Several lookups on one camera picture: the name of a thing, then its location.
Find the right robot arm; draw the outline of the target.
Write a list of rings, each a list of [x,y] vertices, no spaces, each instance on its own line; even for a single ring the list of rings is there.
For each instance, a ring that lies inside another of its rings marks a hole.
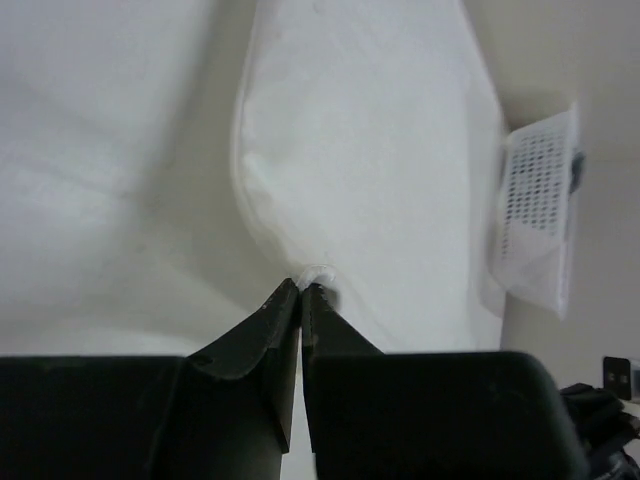
[[[625,447],[639,439],[639,418],[602,388],[578,383],[560,394],[589,461],[589,479],[638,479],[639,464]]]

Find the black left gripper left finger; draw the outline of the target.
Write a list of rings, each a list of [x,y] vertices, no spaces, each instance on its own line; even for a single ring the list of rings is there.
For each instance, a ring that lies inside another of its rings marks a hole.
[[[299,291],[284,280],[186,356],[1,361],[5,479],[276,479],[289,451]]]

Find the white tank top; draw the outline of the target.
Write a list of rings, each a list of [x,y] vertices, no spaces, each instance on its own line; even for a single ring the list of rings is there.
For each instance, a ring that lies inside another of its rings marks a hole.
[[[493,350],[503,120],[458,1],[5,1],[1,361],[189,356],[286,279],[385,354]]]

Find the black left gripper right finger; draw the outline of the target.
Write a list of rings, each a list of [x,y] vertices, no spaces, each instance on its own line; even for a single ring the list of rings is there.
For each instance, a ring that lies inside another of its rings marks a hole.
[[[548,372],[518,352],[385,354],[319,285],[302,294],[304,398],[321,479],[584,479]]]

